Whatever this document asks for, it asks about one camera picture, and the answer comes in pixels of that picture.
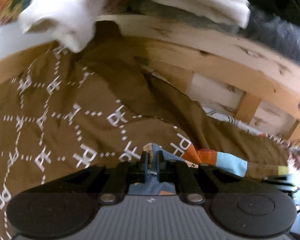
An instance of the metal screw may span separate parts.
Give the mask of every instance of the metal screw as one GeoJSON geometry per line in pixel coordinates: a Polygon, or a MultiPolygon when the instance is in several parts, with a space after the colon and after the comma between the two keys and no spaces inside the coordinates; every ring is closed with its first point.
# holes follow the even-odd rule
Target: metal screw
{"type": "Polygon", "coordinates": [[[100,200],[105,203],[111,203],[115,201],[115,195],[113,194],[103,194],[100,197],[100,200]]]}
{"type": "Polygon", "coordinates": [[[201,196],[200,194],[189,194],[188,200],[190,202],[200,202],[203,200],[203,196],[201,196]]]}

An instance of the brown fabric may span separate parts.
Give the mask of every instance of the brown fabric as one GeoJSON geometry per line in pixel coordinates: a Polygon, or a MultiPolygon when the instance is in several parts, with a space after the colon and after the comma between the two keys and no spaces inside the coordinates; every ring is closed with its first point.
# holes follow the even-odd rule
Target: brown fabric
{"type": "Polygon", "coordinates": [[[196,149],[250,163],[287,165],[287,153],[268,138],[208,117],[172,85],[120,61],[124,38],[118,27],[98,25],[99,34],[80,54],[52,43],[0,87],[0,237],[13,234],[4,211],[17,193],[87,165],[136,160],[148,143],[180,156],[191,141],[196,149]]]}

